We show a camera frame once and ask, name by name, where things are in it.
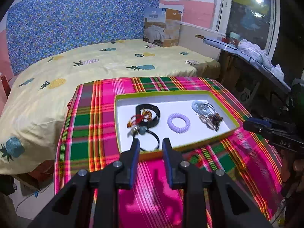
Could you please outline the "black wide bangle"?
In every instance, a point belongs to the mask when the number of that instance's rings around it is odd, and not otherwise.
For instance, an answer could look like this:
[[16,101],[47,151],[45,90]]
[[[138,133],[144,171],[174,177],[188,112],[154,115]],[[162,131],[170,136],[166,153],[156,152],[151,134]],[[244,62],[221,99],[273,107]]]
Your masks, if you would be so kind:
[[160,110],[152,104],[140,104],[135,108],[137,124],[147,128],[153,128],[158,125],[160,120]]

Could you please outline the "teal cup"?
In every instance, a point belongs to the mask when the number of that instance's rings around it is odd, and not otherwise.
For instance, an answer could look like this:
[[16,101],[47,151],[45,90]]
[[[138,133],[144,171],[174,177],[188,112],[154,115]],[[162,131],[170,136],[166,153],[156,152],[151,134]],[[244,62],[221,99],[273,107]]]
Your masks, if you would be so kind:
[[239,41],[240,41],[240,35],[231,31],[229,34],[229,43],[237,47]]

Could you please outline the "white crumpled cloth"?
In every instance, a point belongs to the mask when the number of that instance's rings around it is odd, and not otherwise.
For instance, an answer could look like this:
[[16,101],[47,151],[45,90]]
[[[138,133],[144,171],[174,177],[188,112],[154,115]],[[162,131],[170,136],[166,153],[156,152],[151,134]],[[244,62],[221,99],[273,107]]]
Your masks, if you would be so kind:
[[252,60],[257,61],[266,67],[277,79],[280,81],[284,80],[284,72],[281,70],[280,65],[273,66],[271,59],[266,54],[266,51],[264,49],[262,50],[260,46],[253,44],[246,39],[242,39],[238,43],[237,48],[241,53],[244,53]]

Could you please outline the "bedding product cardboard box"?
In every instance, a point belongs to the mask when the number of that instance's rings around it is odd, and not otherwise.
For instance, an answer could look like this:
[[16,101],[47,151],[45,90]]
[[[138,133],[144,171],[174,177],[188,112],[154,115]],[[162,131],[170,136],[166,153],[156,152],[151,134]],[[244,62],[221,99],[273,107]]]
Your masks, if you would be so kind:
[[182,12],[169,8],[145,8],[143,40],[160,47],[177,46]]

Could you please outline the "yellow pineapple bed sheet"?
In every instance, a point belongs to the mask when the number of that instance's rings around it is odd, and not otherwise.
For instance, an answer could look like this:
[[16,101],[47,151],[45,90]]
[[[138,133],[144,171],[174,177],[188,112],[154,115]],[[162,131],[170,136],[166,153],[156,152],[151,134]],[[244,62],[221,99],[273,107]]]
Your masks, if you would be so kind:
[[28,173],[55,158],[67,105],[83,83],[219,74],[220,64],[212,58],[143,40],[93,44],[42,59],[18,75],[1,113],[1,174]]

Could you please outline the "grey checked side table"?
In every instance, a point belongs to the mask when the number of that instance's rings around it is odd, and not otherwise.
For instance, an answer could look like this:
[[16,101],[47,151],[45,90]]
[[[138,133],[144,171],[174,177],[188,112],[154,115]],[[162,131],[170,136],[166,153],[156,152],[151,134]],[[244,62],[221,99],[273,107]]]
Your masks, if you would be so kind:
[[195,36],[202,39],[202,41],[209,46],[213,46],[221,51],[228,52],[231,55],[241,58],[243,61],[247,62],[249,65],[262,73],[284,93],[288,94],[291,91],[291,88],[284,82],[284,72],[282,71],[280,65],[272,65],[272,62],[266,55],[265,50],[261,50],[257,45],[243,39],[240,41],[238,46],[235,47],[214,38],[202,35]]

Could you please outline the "green rimmed white tray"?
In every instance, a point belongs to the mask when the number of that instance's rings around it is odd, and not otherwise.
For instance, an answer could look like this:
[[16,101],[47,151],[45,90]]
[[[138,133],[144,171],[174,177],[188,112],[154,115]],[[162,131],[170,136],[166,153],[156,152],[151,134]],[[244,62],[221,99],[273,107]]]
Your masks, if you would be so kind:
[[[139,126],[135,108],[151,104],[160,110],[160,120],[153,128]],[[216,132],[196,114],[223,117]],[[120,153],[130,149],[132,140],[140,141],[140,159],[162,156],[162,141],[169,138],[172,148],[187,151],[232,135],[240,124],[210,91],[162,91],[122,94],[115,97],[114,121]]]

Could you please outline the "brown hair clips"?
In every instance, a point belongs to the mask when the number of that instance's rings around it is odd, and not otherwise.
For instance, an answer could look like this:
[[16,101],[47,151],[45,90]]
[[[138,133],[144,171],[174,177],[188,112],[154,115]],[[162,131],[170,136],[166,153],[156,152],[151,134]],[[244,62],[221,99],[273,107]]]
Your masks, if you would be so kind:
[[216,132],[219,130],[219,125],[223,121],[223,117],[221,117],[218,113],[212,115],[196,115],[203,123],[206,124],[209,129]]

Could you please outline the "blue floral headboard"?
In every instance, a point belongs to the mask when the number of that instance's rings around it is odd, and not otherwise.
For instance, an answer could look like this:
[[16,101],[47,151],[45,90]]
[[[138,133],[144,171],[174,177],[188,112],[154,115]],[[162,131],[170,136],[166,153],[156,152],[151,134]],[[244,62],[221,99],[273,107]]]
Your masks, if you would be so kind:
[[8,10],[6,38],[15,75],[71,49],[141,39],[144,10],[160,0],[22,0]]

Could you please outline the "white window frame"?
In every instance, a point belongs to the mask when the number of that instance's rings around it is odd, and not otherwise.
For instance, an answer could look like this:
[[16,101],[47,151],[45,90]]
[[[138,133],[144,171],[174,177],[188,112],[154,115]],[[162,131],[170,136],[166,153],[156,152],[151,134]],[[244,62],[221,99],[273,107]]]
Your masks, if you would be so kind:
[[257,44],[272,58],[280,28],[280,0],[215,0],[212,29]]

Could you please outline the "pink green plaid cloth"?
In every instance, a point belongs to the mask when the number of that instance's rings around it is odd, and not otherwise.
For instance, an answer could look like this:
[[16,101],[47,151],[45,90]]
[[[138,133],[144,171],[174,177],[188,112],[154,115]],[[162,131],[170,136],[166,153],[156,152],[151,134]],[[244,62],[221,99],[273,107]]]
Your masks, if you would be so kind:
[[[249,116],[243,105],[216,80],[198,77],[134,77],[80,84],[72,97],[55,161],[55,192],[80,169],[97,171],[119,158],[114,125],[116,95],[135,92],[211,92],[238,123]],[[237,129],[233,135],[185,153],[207,171],[223,169],[257,203],[268,220],[281,202],[281,160],[265,139]],[[163,160],[139,163],[131,190],[119,192],[120,227],[181,227],[181,190],[166,181]]]

